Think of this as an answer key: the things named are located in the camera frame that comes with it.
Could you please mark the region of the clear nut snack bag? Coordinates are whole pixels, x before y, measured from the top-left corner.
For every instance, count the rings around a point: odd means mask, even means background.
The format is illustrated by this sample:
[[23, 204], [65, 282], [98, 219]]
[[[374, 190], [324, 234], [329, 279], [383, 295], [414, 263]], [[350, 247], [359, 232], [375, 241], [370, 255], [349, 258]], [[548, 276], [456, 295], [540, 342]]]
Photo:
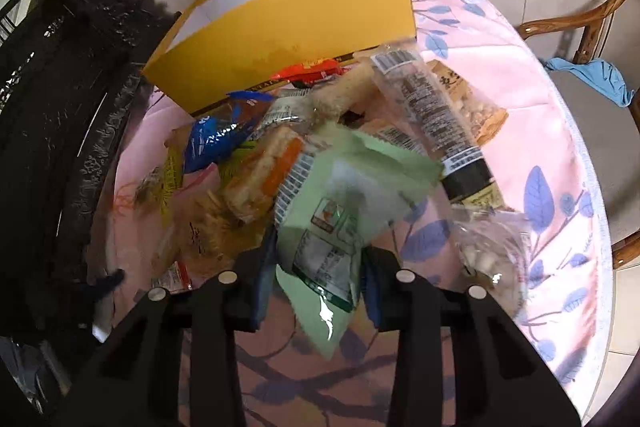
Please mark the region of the clear nut snack bag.
[[516, 317], [527, 300], [530, 227], [523, 213], [494, 208], [451, 209], [454, 245], [465, 276], [482, 286], [509, 317]]

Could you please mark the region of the light green snack bag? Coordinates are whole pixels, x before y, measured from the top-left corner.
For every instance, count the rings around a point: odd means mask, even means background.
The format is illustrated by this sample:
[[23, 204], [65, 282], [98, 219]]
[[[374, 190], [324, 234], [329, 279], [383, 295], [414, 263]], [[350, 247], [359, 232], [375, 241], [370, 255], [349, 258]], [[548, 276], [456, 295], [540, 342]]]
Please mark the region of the light green snack bag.
[[274, 204], [276, 277], [325, 359], [360, 299], [364, 247], [438, 184], [438, 161], [334, 122], [308, 135]]

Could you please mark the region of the red snack packet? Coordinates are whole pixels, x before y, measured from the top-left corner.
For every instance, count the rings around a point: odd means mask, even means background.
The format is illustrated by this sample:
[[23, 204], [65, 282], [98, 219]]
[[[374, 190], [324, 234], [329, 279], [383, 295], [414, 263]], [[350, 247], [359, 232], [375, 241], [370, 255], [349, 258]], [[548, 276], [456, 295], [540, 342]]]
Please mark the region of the red snack packet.
[[314, 86], [334, 75], [343, 75], [344, 68], [334, 58], [303, 62], [281, 69], [269, 77], [270, 80], [293, 83], [303, 89]]

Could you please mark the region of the clear cracker bag red seal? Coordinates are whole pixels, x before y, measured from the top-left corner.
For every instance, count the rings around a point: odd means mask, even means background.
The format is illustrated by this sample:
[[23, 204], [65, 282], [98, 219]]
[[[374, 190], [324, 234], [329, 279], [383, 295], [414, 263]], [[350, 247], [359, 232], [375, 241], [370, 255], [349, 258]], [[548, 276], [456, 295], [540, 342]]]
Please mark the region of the clear cracker bag red seal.
[[204, 193], [177, 200], [172, 223], [158, 243], [151, 260], [153, 279], [161, 277], [180, 261], [193, 283], [231, 270], [239, 254], [262, 243], [270, 213], [245, 223], [230, 210], [224, 199], [208, 188]]

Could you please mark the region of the yellow snack packet left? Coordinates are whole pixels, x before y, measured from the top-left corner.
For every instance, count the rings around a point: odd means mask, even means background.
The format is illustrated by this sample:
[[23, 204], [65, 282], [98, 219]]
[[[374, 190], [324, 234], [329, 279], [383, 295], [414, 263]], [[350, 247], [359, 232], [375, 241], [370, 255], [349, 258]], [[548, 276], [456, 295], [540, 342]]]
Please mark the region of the yellow snack packet left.
[[166, 147], [165, 160], [152, 169], [138, 184], [134, 192], [134, 210], [160, 212], [160, 222], [168, 228], [172, 222], [172, 195], [183, 184], [183, 153], [175, 145]]

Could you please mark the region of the long clear black snack bar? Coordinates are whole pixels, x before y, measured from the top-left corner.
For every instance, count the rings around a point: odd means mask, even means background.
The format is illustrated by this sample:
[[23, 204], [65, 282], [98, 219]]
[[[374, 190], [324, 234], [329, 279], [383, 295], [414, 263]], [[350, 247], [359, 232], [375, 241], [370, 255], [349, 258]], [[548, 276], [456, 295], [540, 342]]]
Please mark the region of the long clear black snack bar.
[[414, 49], [386, 46], [369, 57], [374, 81], [414, 139], [442, 165], [440, 183], [453, 204], [503, 208], [498, 183], [470, 128]]

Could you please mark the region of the pink floral tablecloth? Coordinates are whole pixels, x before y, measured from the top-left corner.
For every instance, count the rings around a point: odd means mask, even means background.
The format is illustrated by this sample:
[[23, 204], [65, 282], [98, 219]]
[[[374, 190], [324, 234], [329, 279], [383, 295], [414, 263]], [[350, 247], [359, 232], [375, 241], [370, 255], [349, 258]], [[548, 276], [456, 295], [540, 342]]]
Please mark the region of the pink floral tablecloth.
[[[412, 0], [418, 47], [484, 93], [509, 116], [483, 145], [506, 205], [533, 225], [527, 300], [516, 324], [546, 361], [582, 419], [608, 349], [613, 302], [605, 210], [587, 147], [573, 115], [533, 52], [489, 0]], [[107, 215], [107, 252], [126, 280], [113, 297], [114, 327], [147, 291], [151, 261], [165, 232], [157, 207], [134, 210], [134, 190], [166, 157], [169, 133], [190, 117], [154, 89], [140, 124], [125, 134]], [[375, 245], [398, 248], [405, 266], [454, 288], [460, 262], [449, 239], [442, 191], [385, 232]], [[247, 426], [384, 426], [397, 334], [375, 334], [364, 306], [328, 361], [294, 326], [274, 285], [268, 317], [239, 334]]]

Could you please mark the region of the blue snack packet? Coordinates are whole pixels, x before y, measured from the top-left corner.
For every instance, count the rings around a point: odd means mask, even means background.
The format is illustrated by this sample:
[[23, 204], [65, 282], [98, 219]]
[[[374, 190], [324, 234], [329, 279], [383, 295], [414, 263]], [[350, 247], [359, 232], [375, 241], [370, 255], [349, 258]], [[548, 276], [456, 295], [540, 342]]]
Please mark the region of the blue snack packet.
[[244, 143], [276, 101], [268, 93], [233, 91], [221, 106], [198, 118], [183, 155], [183, 172], [194, 173], [219, 164]]

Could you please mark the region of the peanut snack packet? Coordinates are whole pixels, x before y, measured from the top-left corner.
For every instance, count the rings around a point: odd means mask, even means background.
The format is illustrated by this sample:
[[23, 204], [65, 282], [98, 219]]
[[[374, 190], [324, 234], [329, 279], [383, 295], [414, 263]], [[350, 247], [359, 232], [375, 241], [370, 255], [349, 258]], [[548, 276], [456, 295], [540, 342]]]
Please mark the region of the peanut snack packet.
[[509, 117], [506, 109], [496, 105], [480, 89], [474, 88], [444, 63], [429, 61], [426, 64], [448, 93], [476, 143], [485, 146], [494, 139]]

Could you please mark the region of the orange rice cracker packet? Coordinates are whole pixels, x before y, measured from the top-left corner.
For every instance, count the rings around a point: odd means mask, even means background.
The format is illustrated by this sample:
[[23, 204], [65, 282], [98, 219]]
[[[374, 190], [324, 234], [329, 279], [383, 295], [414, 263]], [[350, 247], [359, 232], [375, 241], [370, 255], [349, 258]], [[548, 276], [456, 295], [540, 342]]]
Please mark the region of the orange rice cracker packet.
[[250, 223], [269, 211], [304, 145], [302, 136], [284, 124], [258, 140], [255, 150], [221, 190], [235, 217]]

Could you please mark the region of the blue cloth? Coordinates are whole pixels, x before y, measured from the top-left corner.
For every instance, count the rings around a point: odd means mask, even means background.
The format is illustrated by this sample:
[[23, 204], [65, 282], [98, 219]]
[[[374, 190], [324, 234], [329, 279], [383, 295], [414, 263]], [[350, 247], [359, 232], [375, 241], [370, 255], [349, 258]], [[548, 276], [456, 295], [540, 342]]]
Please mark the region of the blue cloth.
[[544, 61], [544, 68], [549, 72], [569, 72], [618, 107], [628, 107], [636, 94], [628, 88], [622, 73], [602, 58], [575, 64], [562, 57], [553, 57]]

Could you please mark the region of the dark carved wooden screen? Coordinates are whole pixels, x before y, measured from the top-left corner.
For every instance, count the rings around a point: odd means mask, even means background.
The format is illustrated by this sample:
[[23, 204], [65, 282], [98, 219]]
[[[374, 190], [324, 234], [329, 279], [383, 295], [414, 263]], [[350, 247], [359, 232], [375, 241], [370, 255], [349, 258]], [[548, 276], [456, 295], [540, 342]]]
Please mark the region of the dark carved wooden screen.
[[88, 329], [124, 272], [91, 274], [93, 215], [144, 63], [177, 20], [155, 0], [40, 0], [1, 41], [1, 332]]

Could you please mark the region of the yellow cardboard box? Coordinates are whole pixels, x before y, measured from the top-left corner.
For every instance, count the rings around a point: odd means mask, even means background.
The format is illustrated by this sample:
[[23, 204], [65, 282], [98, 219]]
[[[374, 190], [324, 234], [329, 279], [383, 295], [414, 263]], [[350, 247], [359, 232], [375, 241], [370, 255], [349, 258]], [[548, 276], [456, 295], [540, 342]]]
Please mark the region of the yellow cardboard box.
[[415, 33], [411, 0], [195, 0], [143, 75], [196, 116], [285, 67]]

